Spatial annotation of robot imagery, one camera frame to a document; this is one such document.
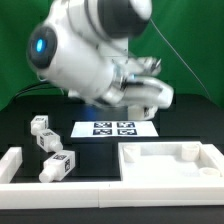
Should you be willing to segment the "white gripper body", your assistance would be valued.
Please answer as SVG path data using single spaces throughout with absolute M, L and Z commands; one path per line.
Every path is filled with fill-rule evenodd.
M 161 60 L 154 57 L 128 58 L 118 65 L 124 70 L 121 100 L 126 105 L 168 108 L 173 100 L 174 90 L 157 79 L 161 72 Z

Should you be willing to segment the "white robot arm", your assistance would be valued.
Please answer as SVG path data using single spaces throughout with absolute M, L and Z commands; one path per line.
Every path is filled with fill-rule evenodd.
M 133 58 L 116 43 L 143 33 L 151 0 L 54 0 L 27 46 L 31 68 L 97 106 L 167 108 L 173 88 L 158 80 L 160 62 Z

